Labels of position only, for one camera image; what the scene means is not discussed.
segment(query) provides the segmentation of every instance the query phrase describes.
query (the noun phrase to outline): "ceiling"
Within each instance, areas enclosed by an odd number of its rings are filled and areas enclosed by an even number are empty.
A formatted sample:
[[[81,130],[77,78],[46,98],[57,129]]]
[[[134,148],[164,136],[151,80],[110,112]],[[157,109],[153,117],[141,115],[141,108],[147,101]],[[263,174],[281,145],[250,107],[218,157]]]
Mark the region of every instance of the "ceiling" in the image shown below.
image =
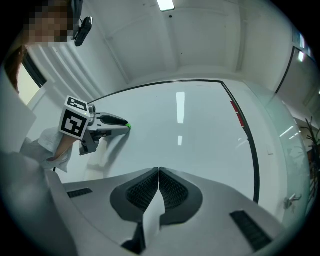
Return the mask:
[[[238,0],[174,0],[161,12],[157,0],[90,0],[127,83],[154,74],[235,73],[241,46]]]

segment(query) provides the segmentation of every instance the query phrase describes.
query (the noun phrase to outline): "white tabletop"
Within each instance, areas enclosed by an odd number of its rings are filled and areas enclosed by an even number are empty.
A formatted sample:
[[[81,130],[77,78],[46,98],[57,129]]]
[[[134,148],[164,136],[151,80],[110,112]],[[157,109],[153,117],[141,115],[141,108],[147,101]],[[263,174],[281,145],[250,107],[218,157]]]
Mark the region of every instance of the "white tabletop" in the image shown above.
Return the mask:
[[[218,82],[145,86],[94,102],[96,111],[126,119],[130,133],[100,142],[88,172],[114,177],[166,167],[226,184],[254,198],[248,137]]]

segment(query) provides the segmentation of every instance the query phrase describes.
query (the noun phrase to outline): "black mesh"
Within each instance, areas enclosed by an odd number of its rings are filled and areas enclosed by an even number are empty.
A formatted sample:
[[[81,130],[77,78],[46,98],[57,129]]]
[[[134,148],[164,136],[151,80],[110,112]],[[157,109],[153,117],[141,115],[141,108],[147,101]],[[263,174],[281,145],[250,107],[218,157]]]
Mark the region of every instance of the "black mesh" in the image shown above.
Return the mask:
[[[255,251],[271,243],[267,234],[244,210],[232,212],[230,216]]]
[[[180,206],[188,198],[187,188],[163,171],[160,171],[159,188],[163,196],[166,213]]]
[[[126,199],[145,212],[158,190],[159,173],[155,172],[126,192]]]

